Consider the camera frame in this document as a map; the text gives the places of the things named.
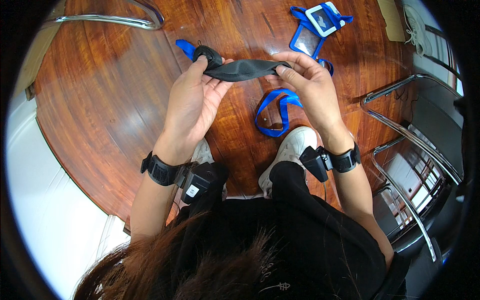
person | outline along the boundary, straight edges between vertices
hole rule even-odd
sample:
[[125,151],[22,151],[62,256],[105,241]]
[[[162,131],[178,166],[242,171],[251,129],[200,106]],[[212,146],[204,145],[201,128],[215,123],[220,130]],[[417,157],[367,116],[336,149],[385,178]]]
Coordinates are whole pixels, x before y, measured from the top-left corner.
[[[278,76],[265,78],[298,94],[325,149],[334,155],[353,149],[328,70],[298,52],[273,60],[292,69],[280,65]],[[204,136],[233,83],[203,75],[206,67],[201,56],[171,89],[153,148],[165,164],[213,163]],[[87,272],[74,298],[370,299],[395,292],[405,274],[389,270],[401,260],[373,217],[362,165],[333,171],[342,213],[309,193],[299,161],[307,146],[317,147],[313,129],[290,132],[259,178],[264,196],[250,200],[223,199],[228,170],[213,163],[218,185],[168,226],[175,185],[161,186],[145,174],[132,205],[131,243]]]

brown hair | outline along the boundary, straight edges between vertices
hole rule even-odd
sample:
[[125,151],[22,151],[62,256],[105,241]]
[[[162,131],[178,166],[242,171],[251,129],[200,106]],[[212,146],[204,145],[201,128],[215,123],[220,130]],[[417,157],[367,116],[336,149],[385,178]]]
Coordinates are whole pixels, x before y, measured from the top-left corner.
[[[170,224],[153,237],[121,245],[93,266],[79,284],[74,299],[165,299],[170,280],[159,277],[181,233],[199,216]],[[209,253],[199,259],[195,274],[181,278],[172,299],[248,299],[261,275],[262,265],[273,259],[265,249],[269,236],[261,231],[247,250],[228,257]]]

right hand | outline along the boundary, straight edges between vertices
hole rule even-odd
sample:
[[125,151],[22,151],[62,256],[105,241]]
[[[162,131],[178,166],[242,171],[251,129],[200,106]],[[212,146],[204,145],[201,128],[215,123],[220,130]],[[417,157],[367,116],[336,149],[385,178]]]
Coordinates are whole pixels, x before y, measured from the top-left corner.
[[308,120],[320,135],[344,126],[335,86],[326,68],[299,52],[280,52],[272,55],[272,58],[288,62],[292,69],[279,65],[276,68],[279,76],[267,75],[265,79],[274,87],[297,93]]

wall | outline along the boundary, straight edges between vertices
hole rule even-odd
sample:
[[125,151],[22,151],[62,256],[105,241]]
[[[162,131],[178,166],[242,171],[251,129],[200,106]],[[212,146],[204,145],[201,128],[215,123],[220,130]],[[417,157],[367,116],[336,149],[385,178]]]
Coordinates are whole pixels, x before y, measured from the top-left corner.
[[36,122],[35,100],[26,101],[22,92],[11,103],[6,165],[14,216],[37,269],[68,299],[96,259],[130,237],[58,163]]

blue phone case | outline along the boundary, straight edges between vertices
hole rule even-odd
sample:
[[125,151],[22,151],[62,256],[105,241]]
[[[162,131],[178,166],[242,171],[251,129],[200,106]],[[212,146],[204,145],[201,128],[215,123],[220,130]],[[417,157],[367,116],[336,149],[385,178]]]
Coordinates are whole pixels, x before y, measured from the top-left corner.
[[[297,31],[295,32],[295,35],[293,36],[293,39],[292,41],[290,42],[290,49],[292,49],[293,51],[296,51],[296,52],[301,52],[301,53],[305,53],[303,52],[302,50],[298,49],[297,47],[295,47],[295,42],[297,41],[299,35],[300,35],[300,32],[302,31],[302,29],[306,28],[305,26],[303,26],[302,24],[299,24],[299,27],[297,28]],[[324,41],[325,41],[325,38],[324,37],[321,37],[320,38],[320,42],[318,43],[318,46],[317,48],[315,49],[315,52],[313,53],[313,55],[311,55],[311,58],[313,59],[316,59],[317,56],[318,56],[318,53],[320,52],[320,48],[322,48],[322,45],[324,44]]]

